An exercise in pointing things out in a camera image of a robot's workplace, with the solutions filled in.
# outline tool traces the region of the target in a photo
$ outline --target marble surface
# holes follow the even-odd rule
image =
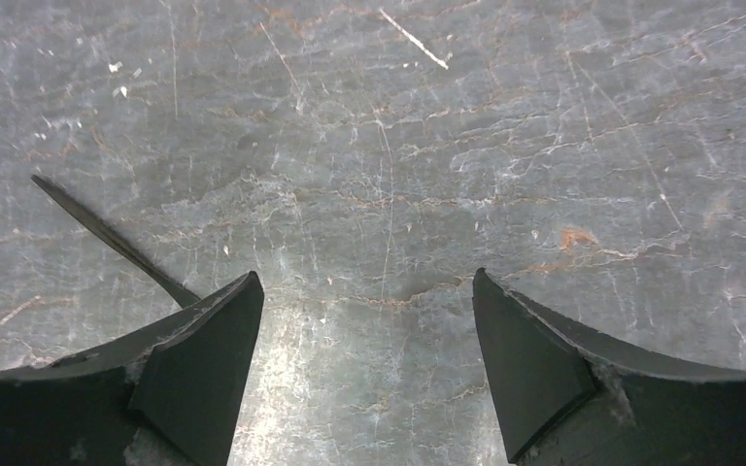
[[[746,0],[2,0],[0,369],[176,311],[32,173],[258,271],[232,464],[505,464],[480,266],[746,368]]]

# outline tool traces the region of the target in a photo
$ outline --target scratched surface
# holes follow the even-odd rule
[[[32,173],[259,272],[232,464],[504,464],[480,266],[746,368],[746,0],[0,2],[0,369],[176,311]]]

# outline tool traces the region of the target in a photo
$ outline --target gray stone surface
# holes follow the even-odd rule
[[[0,369],[176,311],[32,173],[259,272],[232,464],[503,464],[480,266],[746,368],[746,0],[0,1]]]

